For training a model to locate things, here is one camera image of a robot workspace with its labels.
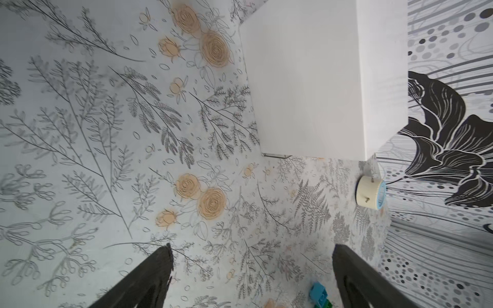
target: black and white wallpaper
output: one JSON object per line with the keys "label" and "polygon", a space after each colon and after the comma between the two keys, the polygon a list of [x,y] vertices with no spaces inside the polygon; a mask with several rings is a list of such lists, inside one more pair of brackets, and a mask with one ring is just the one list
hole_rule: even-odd
{"label": "black and white wallpaper", "polygon": [[394,220],[379,272],[423,307],[493,305],[493,1],[408,2],[409,124],[377,153]]}
{"label": "black and white wallpaper", "polygon": [[377,153],[389,208],[491,242],[493,4],[408,4],[409,124]]}

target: orange rose print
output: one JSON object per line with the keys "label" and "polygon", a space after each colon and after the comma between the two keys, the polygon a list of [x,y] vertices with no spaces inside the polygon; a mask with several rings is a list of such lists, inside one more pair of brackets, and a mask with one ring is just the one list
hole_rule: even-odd
{"label": "orange rose print", "polygon": [[198,199],[200,194],[200,182],[196,176],[186,173],[178,178],[175,183],[175,194],[185,199]]}
{"label": "orange rose print", "polygon": [[200,52],[210,65],[216,68],[226,66],[229,61],[229,47],[222,36],[215,32],[205,33],[200,40]]}
{"label": "orange rose print", "polygon": [[156,217],[156,226],[166,227],[166,230],[170,225],[176,223],[177,214],[173,210],[164,210]]}
{"label": "orange rose print", "polygon": [[171,62],[173,62],[174,57],[181,58],[180,46],[168,37],[160,40],[158,46],[159,51],[161,51],[163,55],[171,58]]}
{"label": "orange rose print", "polygon": [[196,34],[200,32],[200,23],[197,15],[189,6],[185,4],[179,5],[172,9],[173,22],[180,27],[183,32],[188,34]]}
{"label": "orange rose print", "polygon": [[199,199],[199,213],[207,220],[218,218],[226,207],[226,195],[220,188],[209,188]]}

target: wall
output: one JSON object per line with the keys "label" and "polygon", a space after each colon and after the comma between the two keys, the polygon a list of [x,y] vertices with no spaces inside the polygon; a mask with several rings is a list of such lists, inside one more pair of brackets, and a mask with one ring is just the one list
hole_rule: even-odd
{"label": "wall", "polygon": [[377,265],[375,158],[260,153],[259,2],[0,2],[0,306],[85,308],[166,243],[166,308],[308,307],[315,280],[340,305],[335,243]]}
{"label": "wall", "polygon": [[442,235],[394,224],[379,273],[413,302],[429,308],[491,307],[493,250],[451,243]]}
{"label": "wall", "polygon": [[492,243],[493,6],[410,1],[409,125],[378,153],[392,216]]}
{"label": "wall", "polygon": [[423,307],[493,303],[492,4],[408,2],[409,124],[377,154],[393,219],[379,271]]}

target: blue toy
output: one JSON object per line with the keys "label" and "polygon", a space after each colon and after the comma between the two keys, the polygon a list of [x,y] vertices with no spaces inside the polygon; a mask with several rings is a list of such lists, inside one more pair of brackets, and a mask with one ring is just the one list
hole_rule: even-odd
{"label": "blue toy", "polygon": [[332,308],[331,302],[327,299],[325,287],[318,281],[310,289],[310,298],[315,302],[315,308]]}

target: black flower print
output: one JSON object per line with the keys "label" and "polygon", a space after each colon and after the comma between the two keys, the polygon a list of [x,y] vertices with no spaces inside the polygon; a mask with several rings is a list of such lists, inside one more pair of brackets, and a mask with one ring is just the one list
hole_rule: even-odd
{"label": "black flower print", "polygon": [[399,134],[416,143],[406,169],[410,178],[457,185],[446,205],[485,207],[493,204],[493,123],[477,115],[464,118],[462,97],[446,84],[410,71],[409,96],[424,112],[425,122],[409,117]]}

